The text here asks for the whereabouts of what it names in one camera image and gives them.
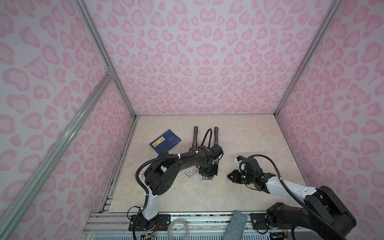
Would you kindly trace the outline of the silver staple tray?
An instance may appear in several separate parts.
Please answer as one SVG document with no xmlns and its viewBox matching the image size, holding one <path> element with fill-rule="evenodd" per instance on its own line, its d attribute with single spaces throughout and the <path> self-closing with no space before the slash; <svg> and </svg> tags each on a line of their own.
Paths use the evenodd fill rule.
<svg viewBox="0 0 384 240">
<path fill-rule="evenodd" d="M 200 175 L 200 180 L 201 181 L 212 181 L 213 177 Z"/>
</svg>

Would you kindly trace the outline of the red white staple box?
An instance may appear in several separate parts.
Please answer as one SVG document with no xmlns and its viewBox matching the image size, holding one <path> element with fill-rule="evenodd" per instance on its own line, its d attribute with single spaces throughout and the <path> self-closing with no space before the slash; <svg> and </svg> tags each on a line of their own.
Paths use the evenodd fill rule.
<svg viewBox="0 0 384 240">
<path fill-rule="evenodd" d="M 185 171 L 185 174 L 190 178 L 192 177 L 195 173 L 199 171 L 199 168 L 196 166 L 192 166 L 189 169 Z"/>
</svg>

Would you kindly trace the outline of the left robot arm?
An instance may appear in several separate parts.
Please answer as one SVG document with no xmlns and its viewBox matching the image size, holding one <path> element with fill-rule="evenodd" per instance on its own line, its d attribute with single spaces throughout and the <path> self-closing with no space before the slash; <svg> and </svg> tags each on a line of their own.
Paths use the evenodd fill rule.
<svg viewBox="0 0 384 240">
<path fill-rule="evenodd" d="M 150 221 L 159 214 L 160 196 L 171 188 L 179 172 L 197 166 L 202 177 L 212 178 L 218 174 L 223 155 L 218 144 L 210 148 L 201 145 L 181 154 L 164 152 L 143 163 L 136 171 L 135 179 L 145 190 L 145 203 L 141 207 L 144 219 Z"/>
</svg>

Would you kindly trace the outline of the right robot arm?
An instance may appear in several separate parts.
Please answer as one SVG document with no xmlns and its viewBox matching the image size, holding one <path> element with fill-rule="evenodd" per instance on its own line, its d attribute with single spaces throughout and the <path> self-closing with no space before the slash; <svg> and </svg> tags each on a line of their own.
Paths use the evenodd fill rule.
<svg viewBox="0 0 384 240">
<path fill-rule="evenodd" d="M 275 163 L 272 165 L 276 173 L 265 173 L 257 161 L 259 157 L 238 156 L 235 159 L 238 168 L 228 174 L 227 178 L 235 184 L 280 196 L 299 206 L 292 207 L 278 202 L 266 210 L 263 218 L 252 214 L 254 230 L 290 229 L 293 235 L 296 229 L 305 228 L 316 232 L 324 240 L 344 240 L 356 227 L 356 218 L 331 188 L 307 187 L 283 180 Z"/>
</svg>

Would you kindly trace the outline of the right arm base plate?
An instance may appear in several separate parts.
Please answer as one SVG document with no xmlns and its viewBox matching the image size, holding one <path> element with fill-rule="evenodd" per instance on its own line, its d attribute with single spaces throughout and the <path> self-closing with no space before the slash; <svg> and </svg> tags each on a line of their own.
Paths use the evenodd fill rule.
<svg viewBox="0 0 384 240">
<path fill-rule="evenodd" d="M 286 226 L 280 222 L 277 217 L 268 213 L 254 213 L 250 214 L 251 223 L 254 230 L 266 231 L 266 230 L 283 230 Z"/>
</svg>

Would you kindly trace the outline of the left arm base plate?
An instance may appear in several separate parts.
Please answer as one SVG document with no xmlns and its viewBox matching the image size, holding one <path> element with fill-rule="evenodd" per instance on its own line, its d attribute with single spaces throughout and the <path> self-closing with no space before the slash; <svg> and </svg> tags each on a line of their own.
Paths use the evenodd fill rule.
<svg viewBox="0 0 384 240">
<path fill-rule="evenodd" d="M 129 231 L 150 232 L 154 230 L 167 231 L 171 223 L 171 215 L 158 214 L 151 220 L 145 219 L 143 214 L 131 216 Z"/>
</svg>

